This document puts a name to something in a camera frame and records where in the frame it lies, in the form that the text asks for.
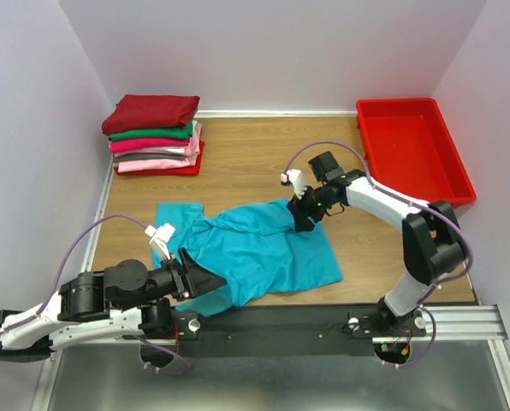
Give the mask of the teal t shirt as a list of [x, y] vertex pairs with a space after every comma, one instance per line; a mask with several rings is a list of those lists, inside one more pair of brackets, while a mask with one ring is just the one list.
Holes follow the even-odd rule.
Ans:
[[161, 203], [155, 225], [175, 227], [168, 248], [183, 247], [226, 285], [177, 306], [205, 317], [268, 293], [297, 293], [338, 283], [343, 276], [322, 227], [298, 233], [287, 200], [251, 203], [214, 217], [200, 203]]

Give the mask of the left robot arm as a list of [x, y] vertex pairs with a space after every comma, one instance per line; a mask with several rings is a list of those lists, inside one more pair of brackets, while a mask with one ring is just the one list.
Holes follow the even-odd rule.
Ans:
[[182, 248], [156, 269], [136, 259], [103, 271], [85, 271], [63, 284], [47, 303], [24, 312], [0, 311], [0, 360], [46, 360], [79, 343], [111, 337], [195, 338], [192, 315], [175, 313], [185, 301], [226, 285]]

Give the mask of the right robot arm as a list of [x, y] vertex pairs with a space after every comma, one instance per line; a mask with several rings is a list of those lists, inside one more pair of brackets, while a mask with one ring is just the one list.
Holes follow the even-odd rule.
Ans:
[[447, 274], [470, 257], [453, 207], [444, 200], [430, 203], [405, 196], [377, 182], [366, 170], [345, 171], [331, 152], [314, 157], [309, 166], [318, 183], [315, 188], [301, 170], [287, 168], [281, 174], [282, 185], [294, 193], [287, 209], [296, 232], [314, 230], [339, 205], [367, 211], [401, 233], [404, 273], [365, 321], [381, 333], [397, 330]]

